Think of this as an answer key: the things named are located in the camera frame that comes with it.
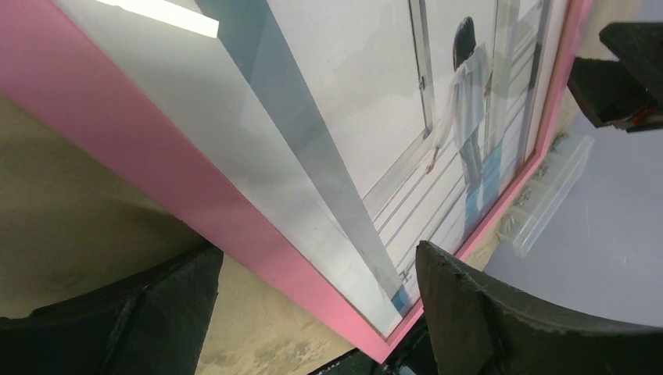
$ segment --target framed picture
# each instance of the framed picture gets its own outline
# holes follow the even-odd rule
[[[417,243],[467,257],[545,155],[590,2],[153,3],[3,5],[3,92],[381,362]]]

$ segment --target picture frame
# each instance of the picture frame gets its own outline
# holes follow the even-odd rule
[[[78,18],[76,14],[65,13],[63,10],[72,4],[81,5],[89,13],[79,13]],[[544,43],[540,78],[532,103],[531,123],[540,123],[538,132],[528,134],[526,148],[531,152],[523,155],[518,173],[457,250],[456,257],[462,260],[471,254],[506,211],[545,156],[554,135],[561,96],[590,1],[568,0],[566,3],[552,2],[551,5],[551,19],[556,22],[550,23],[550,40],[547,38]],[[154,92],[148,93],[146,88],[152,84],[153,77],[131,76],[127,72],[127,62],[140,55],[136,48],[141,46],[130,43],[127,38],[135,38],[137,34],[132,33],[138,33],[138,29],[156,38],[163,36],[163,29],[156,23],[149,23],[149,26],[141,23],[139,26],[138,23],[124,22],[121,29],[116,29],[117,35],[124,38],[120,39],[106,34],[108,29],[81,26],[84,20],[99,21],[86,17],[103,16],[108,11],[103,6],[82,0],[23,0],[3,4],[4,14],[13,14],[1,26],[3,35],[11,36],[6,38],[7,50],[22,52],[3,56],[3,73],[0,75],[3,93],[144,191],[371,358],[382,362],[423,313],[421,300],[408,306],[396,325],[388,327],[387,335],[378,332],[375,325],[358,311],[360,309],[339,292],[338,285],[322,276],[320,267],[316,268],[312,264],[314,261],[304,256],[286,238],[283,230],[277,229],[265,213],[256,208],[245,191],[231,182],[231,179],[244,177],[242,170],[236,171],[236,176],[232,176],[234,172],[230,167],[224,173],[220,172],[214,155],[218,158],[221,155],[215,154],[213,139],[199,137],[192,140],[191,132],[187,133],[175,124],[186,122],[186,119],[174,120],[174,112],[164,113],[164,102],[157,106]],[[167,36],[175,38],[177,35],[173,31]],[[217,41],[200,39],[199,43],[187,46],[193,49],[179,51],[181,60],[168,60],[162,66],[153,66],[154,74],[164,73],[164,70],[168,73],[168,67],[195,61],[200,55],[182,52],[207,51],[207,44],[212,42]],[[233,64],[232,59],[221,61],[229,66]],[[171,107],[180,106],[182,112],[191,109],[180,102],[180,96],[169,96],[173,95],[167,90],[169,85],[174,87],[179,83],[178,87],[184,88],[191,81],[201,86],[206,84],[206,77],[200,71],[186,70],[186,73],[168,76],[171,80],[156,89],[161,90],[159,94],[164,98],[169,98]],[[241,74],[233,79],[244,90],[250,89],[248,80],[241,82]],[[246,103],[233,102],[227,104],[228,109],[233,105]],[[433,108],[423,108],[421,117],[426,117],[427,110],[431,114],[426,123],[430,124]],[[297,214],[296,210],[290,214],[284,214],[282,210],[275,212],[277,216]],[[318,243],[323,244],[324,240],[318,239]],[[318,259],[317,264],[324,265],[325,259]],[[371,272],[369,269],[359,271]]]

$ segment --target beige table surface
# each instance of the beige table surface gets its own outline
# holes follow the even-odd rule
[[[598,31],[639,1],[595,0],[580,55],[607,57]],[[558,121],[578,113],[567,93]],[[0,97],[0,316],[92,291],[192,248],[202,238],[29,113]],[[468,262],[482,270],[498,240]],[[352,348],[226,257],[197,374],[301,375]]]

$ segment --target long dark hair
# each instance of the long dark hair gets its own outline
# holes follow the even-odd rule
[[[453,70],[458,69],[461,64],[472,56],[476,47],[475,37],[475,21],[472,17],[467,16],[463,19],[458,29],[456,29],[456,36],[453,38],[453,51],[455,52],[453,59]]]

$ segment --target gray stripe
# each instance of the gray stripe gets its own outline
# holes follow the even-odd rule
[[[391,297],[401,286],[385,246],[266,0],[196,0],[362,259]]]

